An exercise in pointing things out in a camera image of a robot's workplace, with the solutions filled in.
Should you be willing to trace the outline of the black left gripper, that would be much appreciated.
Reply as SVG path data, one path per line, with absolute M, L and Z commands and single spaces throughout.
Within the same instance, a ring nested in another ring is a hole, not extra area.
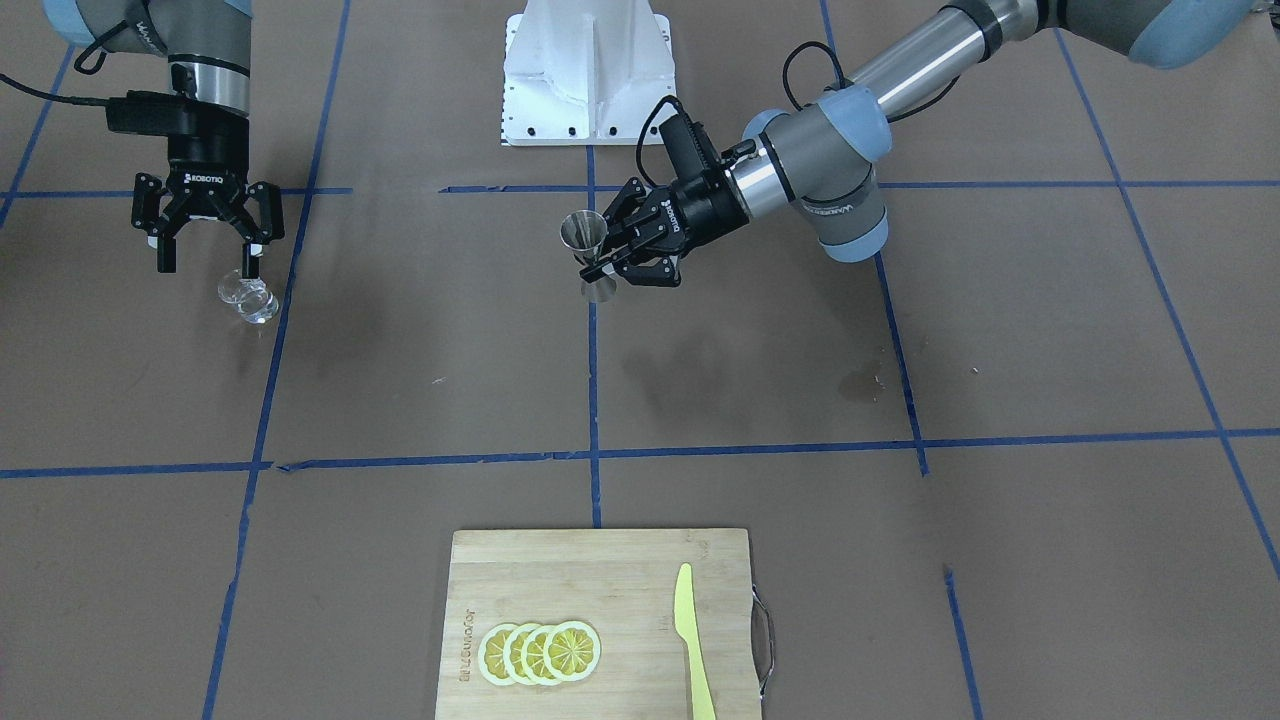
M 645 173 L 632 178 L 603 213 L 602 251 L 582 254 L 582 279 L 625 281 L 641 287 L 680 287 L 680 258 L 749 223 L 727 170 L 703 170 L 658 187 Z

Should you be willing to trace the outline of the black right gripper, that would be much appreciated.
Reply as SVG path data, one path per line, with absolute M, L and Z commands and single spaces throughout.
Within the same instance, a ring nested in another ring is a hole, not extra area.
M 177 272 L 177 236 L 192 218 L 228 223 L 242 238 L 239 275 L 260 278 L 265 247 L 285 233 L 282 190 L 269 182 L 247 184 L 250 128 L 211 126 L 193 133 L 165 128 L 170 173 L 165 186 L 138 173 L 131 223 L 156 251 L 157 272 Z

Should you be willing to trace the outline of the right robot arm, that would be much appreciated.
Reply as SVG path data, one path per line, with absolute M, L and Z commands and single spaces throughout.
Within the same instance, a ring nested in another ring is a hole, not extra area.
M 46 1 L 51 27 L 79 47 L 76 69 L 100 70 L 110 53 L 161 58 L 165 92 L 102 100 L 111 132 L 164 137 L 166 177 L 140 173 L 132 225 L 147 234 L 157 269 L 177 268 L 177 234 L 193 219 L 224 222 L 242 241 L 241 274 L 260 277 L 266 246 L 284 234 L 282 192 L 250 183 L 248 1 Z

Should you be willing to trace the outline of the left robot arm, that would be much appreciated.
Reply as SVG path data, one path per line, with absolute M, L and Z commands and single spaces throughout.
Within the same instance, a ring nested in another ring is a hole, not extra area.
M 1188 65 L 1253 12 L 1252 1 L 948 1 L 810 102 L 758 114 L 741 140 L 717 149 L 678 100 L 659 128 L 675 169 L 663 186 L 639 172 L 579 250 L 584 284 L 676 287 L 695 249 L 794 209 L 838 263 L 876 256 L 890 237 L 877 177 L 892 126 L 943 99 L 959 78 L 1009 44 L 1064 29 L 1135 64 Z

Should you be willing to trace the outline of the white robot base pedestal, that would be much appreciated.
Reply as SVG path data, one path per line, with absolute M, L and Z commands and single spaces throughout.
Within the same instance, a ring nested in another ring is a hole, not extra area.
M 530 1 L 506 20 L 506 146 L 660 143 L 644 120 L 676 94 L 672 31 L 648 1 Z

